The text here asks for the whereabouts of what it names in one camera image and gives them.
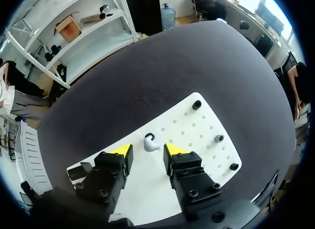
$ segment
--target white metal shelf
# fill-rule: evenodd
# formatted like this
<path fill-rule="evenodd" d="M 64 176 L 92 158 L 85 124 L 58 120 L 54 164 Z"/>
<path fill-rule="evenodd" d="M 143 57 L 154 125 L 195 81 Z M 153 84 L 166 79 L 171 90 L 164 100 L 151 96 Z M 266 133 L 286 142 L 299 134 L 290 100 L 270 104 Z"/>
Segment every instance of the white metal shelf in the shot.
<path fill-rule="evenodd" d="M 39 15 L 45 20 L 34 20 L 32 23 L 34 27 L 39 27 L 35 32 L 31 33 L 31 38 L 24 48 L 11 34 L 11 27 L 6 28 L 5 36 L 10 40 L 12 45 L 28 59 L 34 66 L 47 74 L 50 78 L 61 84 L 66 88 L 70 88 L 69 84 L 73 83 L 80 75 L 85 73 L 88 69 L 95 64 L 115 53 L 121 48 L 138 41 L 137 33 L 134 29 L 130 11 L 126 0 L 56 0 L 59 4 L 57 10 L 48 10 L 46 1 L 42 1 L 35 11 L 32 10 L 28 13 L 28 16 Z M 110 2 L 111 10 L 107 13 L 113 15 L 105 18 L 100 22 L 93 22 L 81 25 L 82 33 L 71 43 L 66 43 L 61 35 L 52 37 L 50 34 L 54 30 L 54 21 L 59 21 L 62 18 L 62 13 L 69 14 L 72 11 L 71 6 L 76 3 L 75 7 L 78 7 L 76 11 L 79 11 L 76 17 L 86 17 L 96 13 L 99 13 L 99 3 Z M 50 2 L 50 7 L 55 6 L 55 1 Z M 62 46 L 62 50 L 50 61 L 47 66 L 43 66 L 38 60 L 36 60 L 29 52 L 30 48 L 36 40 L 40 38 L 40 42 L 43 43 L 44 48 L 49 45 L 58 44 Z M 56 71 L 53 66 L 57 60 L 67 66 L 66 82 L 64 82 L 60 75 L 51 72 L 51 69 Z"/>
<path fill-rule="evenodd" d="M 92 33 L 93 31 L 97 30 L 101 26 L 116 20 L 125 15 L 124 11 L 120 9 L 113 8 L 108 13 L 112 13 L 113 15 L 110 17 L 106 17 L 104 20 L 100 22 L 93 22 L 93 23 L 86 23 L 81 27 L 82 33 L 75 38 L 72 42 L 70 42 L 66 47 L 64 47 L 46 66 L 46 69 L 49 70 L 57 61 L 60 59 L 62 55 L 64 55 L 70 48 L 72 48 L 77 42 L 82 40 L 88 34 Z"/>
<path fill-rule="evenodd" d="M 74 5 L 76 2 L 78 2 L 80 0 L 71 0 L 69 3 L 67 3 L 64 7 L 59 8 L 58 10 L 55 11 L 55 13 L 52 13 L 51 17 L 48 18 L 47 20 L 44 21 L 44 23 L 41 25 L 40 28 L 38 28 L 37 30 L 35 30 L 35 32 L 33 33 L 33 36 L 31 37 L 31 39 L 29 40 L 29 42 L 27 43 L 26 47 L 25 47 L 25 51 L 28 51 L 30 49 L 30 47 L 32 46 L 32 44 L 37 40 L 38 36 L 44 31 L 44 29 L 46 29 L 46 27 L 53 22 L 53 20 L 59 16 L 61 13 L 63 13 L 65 10 L 67 10 L 69 7 L 71 7 L 72 5 Z"/>
<path fill-rule="evenodd" d="M 87 41 L 89 45 L 75 57 L 72 57 L 72 62 L 67 64 L 66 83 L 70 85 L 95 64 L 133 42 L 132 35 L 123 30 L 106 35 L 106 38 L 100 40 Z"/>

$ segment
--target floor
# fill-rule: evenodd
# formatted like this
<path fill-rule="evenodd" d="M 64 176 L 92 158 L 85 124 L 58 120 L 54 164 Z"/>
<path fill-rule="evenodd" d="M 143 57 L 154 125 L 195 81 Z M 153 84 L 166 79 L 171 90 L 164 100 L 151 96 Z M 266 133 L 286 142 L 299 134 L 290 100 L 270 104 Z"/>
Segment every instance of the floor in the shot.
<path fill-rule="evenodd" d="M 186 25 L 186 24 L 198 22 L 199 18 L 195 17 L 194 15 L 191 15 L 191 16 L 178 17 L 176 20 L 179 24 Z"/>

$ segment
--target shelf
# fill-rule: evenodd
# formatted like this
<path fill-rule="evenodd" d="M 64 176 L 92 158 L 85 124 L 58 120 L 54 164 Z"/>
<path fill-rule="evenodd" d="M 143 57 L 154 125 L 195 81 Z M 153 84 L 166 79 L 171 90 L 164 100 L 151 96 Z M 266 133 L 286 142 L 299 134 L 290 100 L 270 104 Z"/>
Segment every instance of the shelf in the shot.
<path fill-rule="evenodd" d="M 134 40 L 131 34 L 121 30 L 107 34 L 106 38 L 86 42 L 88 46 L 85 46 L 76 56 L 71 57 L 71 62 L 67 64 L 67 84 L 71 84 L 95 64 L 133 43 Z"/>
<path fill-rule="evenodd" d="M 47 20 L 44 21 L 44 23 L 41 25 L 40 28 L 38 28 L 33 36 L 31 37 L 31 39 L 29 40 L 29 42 L 27 43 L 26 47 L 25 47 L 25 51 L 28 51 L 30 49 L 30 47 L 32 46 L 32 44 L 36 41 L 36 39 L 38 38 L 38 36 L 40 35 L 40 33 L 42 33 L 44 31 L 44 29 L 51 23 L 53 22 L 53 20 L 59 16 L 61 13 L 63 13 L 65 10 L 67 10 L 67 8 L 71 7 L 73 4 L 75 4 L 76 2 L 78 2 L 80 0 L 71 0 L 69 3 L 67 3 L 64 7 L 59 8 L 59 10 L 56 10 L 55 13 L 53 13 L 51 15 L 50 18 L 48 18 Z"/>
<path fill-rule="evenodd" d="M 99 22 L 86 23 L 81 27 L 82 33 L 75 38 L 72 42 L 70 42 L 66 47 L 64 47 L 46 66 L 46 69 L 49 70 L 57 61 L 60 59 L 62 55 L 64 55 L 70 48 L 72 48 L 77 42 L 82 40 L 88 34 L 102 27 L 103 25 L 116 20 L 122 16 L 124 16 L 124 12 L 122 10 L 113 8 L 108 13 L 112 13 L 113 15 L 110 17 L 106 17 L 104 20 Z"/>

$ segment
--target screw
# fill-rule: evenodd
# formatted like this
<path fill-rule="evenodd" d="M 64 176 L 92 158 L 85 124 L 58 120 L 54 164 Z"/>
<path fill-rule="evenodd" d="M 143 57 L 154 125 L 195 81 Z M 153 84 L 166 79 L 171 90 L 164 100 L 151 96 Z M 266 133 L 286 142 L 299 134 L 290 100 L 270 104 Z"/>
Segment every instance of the screw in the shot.
<path fill-rule="evenodd" d="M 216 212 L 212 215 L 212 221 L 215 223 L 221 223 L 225 218 L 225 214 L 222 212 Z"/>
<path fill-rule="evenodd" d="M 195 198 L 198 196 L 198 191 L 195 190 L 189 191 L 188 195 L 190 198 Z"/>
<path fill-rule="evenodd" d="M 77 184 L 75 184 L 75 188 L 76 188 L 77 190 L 81 190 L 81 189 L 84 188 L 84 185 L 83 185 L 82 183 L 77 183 Z"/>
<path fill-rule="evenodd" d="M 181 174 L 182 174 L 182 175 L 186 175 L 187 173 L 188 173 L 188 171 L 187 171 L 186 169 L 182 169 L 182 170 L 181 170 Z"/>
<path fill-rule="evenodd" d="M 212 189 L 215 189 L 215 190 L 219 190 L 220 188 L 221 188 L 221 185 L 219 183 L 214 183 L 212 186 Z"/>
<path fill-rule="evenodd" d="M 232 171 L 236 171 L 237 169 L 238 169 L 238 164 L 231 164 L 230 165 L 230 169 L 232 170 Z"/>
<path fill-rule="evenodd" d="M 197 170 L 198 170 L 198 172 L 200 172 L 200 173 L 204 173 L 204 169 L 203 169 L 203 167 L 201 167 L 201 166 L 197 167 Z"/>
<path fill-rule="evenodd" d="M 105 191 L 105 190 L 100 190 L 100 191 L 98 192 L 98 195 L 99 195 L 100 197 L 102 197 L 102 198 L 106 198 L 106 197 L 108 197 L 108 192 Z"/>

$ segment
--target desk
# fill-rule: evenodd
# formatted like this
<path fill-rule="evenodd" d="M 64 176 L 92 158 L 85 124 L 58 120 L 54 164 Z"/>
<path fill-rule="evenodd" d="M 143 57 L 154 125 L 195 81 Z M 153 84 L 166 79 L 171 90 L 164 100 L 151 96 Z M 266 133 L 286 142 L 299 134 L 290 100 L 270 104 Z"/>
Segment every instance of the desk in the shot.
<path fill-rule="evenodd" d="M 241 8 L 239 5 L 233 2 L 229 3 L 225 0 L 220 0 L 220 3 L 224 4 L 225 6 L 232 7 L 236 9 L 237 11 L 241 12 L 249 20 L 253 21 L 262 30 L 262 32 L 265 33 L 273 41 L 275 45 L 281 48 L 281 43 L 279 42 L 279 39 L 277 38 L 277 36 L 272 31 L 264 27 L 263 19 L 261 19 L 258 15 L 253 16 L 247 13 L 243 8 Z"/>
<path fill-rule="evenodd" d="M 277 169 L 278 187 L 295 149 L 286 95 L 261 54 L 220 21 L 177 27 L 129 45 L 67 90 L 37 129 L 52 185 L 75 194 L 67 167 L 115 143 L 193 92 L 202 94 L 211 106 L 243 163 L 223 186 L 222 196 L 251 200 Z M 153 170 L 147 168 L 145 174 Z"/>

